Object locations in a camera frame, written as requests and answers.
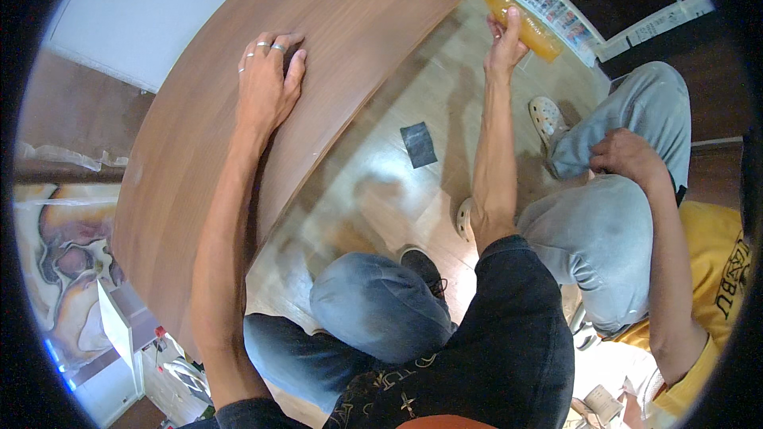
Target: black t-shirt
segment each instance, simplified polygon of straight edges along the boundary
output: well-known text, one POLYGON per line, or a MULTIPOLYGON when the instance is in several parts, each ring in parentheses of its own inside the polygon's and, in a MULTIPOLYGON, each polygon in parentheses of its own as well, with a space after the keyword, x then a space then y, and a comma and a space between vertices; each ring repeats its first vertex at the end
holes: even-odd
MULTIPOLYGON (((477 292, 445 347, 355 377, 324 428, 392 428, 414 417, 460 415, 495 427, 560 427, 575 372, 556 281, 519 235, 501 238, 475 268, 477 292)), ((223 428, 305 428, 269 399, 220 409, 223 428)))

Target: black shoe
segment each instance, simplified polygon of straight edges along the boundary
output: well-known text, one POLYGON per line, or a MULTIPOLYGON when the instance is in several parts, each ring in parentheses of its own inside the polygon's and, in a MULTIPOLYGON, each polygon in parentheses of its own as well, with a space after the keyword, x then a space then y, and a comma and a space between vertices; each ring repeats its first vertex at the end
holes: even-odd
POLYGON ((424 251, 418 247, 408 247, 400 255, 400 264, 418 273, 435 298, 445 299, 448 280, 440 276, 434 262, 424 251))

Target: hand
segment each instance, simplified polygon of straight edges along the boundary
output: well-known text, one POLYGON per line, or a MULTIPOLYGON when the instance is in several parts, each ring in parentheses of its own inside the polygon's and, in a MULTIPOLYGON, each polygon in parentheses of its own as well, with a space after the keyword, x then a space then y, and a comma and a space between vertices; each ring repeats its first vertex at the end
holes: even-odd
POLYGON ((493 14, 488 15, 488 27, 493 34, 493 46, 484 58, 484 74, 488 80, 509 84, 511 72, 529 48, 520 41, 520 10, 509 7, 506 14, 509 26, 504 27, 493 14))
POLYGON ((609 171, 631 179, 649 193, 654 185, 670 184, 670 175, 662 158, 652 146, 627 128, 610 129, 606 137, 591 148, 591 170, 609 171))
POLYGON ((284 79, 283 52, 264 45, 258 47, 257 43, 280 44, 288 50, 291 45, 300 43, 303 39, 304 35, 299 33, 266 32, 246 46, 238 66, 237 130, 263 131, 270 136, 294 109, 301 91, 307 51, 300 49, 294 53, 284 79))

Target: wooden tabletop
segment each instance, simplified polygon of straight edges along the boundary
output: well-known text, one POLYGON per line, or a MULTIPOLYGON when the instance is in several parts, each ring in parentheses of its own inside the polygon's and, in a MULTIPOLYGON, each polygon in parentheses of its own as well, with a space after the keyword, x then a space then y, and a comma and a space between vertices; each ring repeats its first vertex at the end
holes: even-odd
POLYGON ((140 128, 112 238, 133 288, 192 357, 196 244, 234 126, 246 44, 267 30, 307 36, 302 97, 276 132, 255 189, 261 246, 357 110, 460 1, 226 0, 199 30, 140 128))

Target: forearm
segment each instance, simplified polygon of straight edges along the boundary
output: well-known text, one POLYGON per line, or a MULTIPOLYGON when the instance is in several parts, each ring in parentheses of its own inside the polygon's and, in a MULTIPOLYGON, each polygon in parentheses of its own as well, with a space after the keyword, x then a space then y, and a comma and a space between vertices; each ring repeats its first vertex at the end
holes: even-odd
POLYGON ((653 217, 649 343, 665 382, 676 383, 700 357, 707 332, 692 318, 691 264, 667 171, 646 186, 653 217))
POLYGON ((472 183, 472 230, 480 254, 490 243, 517 233, 513 220, 517 210, 517 162, 510 103, 510 80, 487 78, 472 183))
POLYGON ((257 131, 234 132, 198 240, 193 333, 218 407, 243 398, 238 395, 269 396, 243 345, 246 262, 242 251, 256 165, 267 138, 257 131))

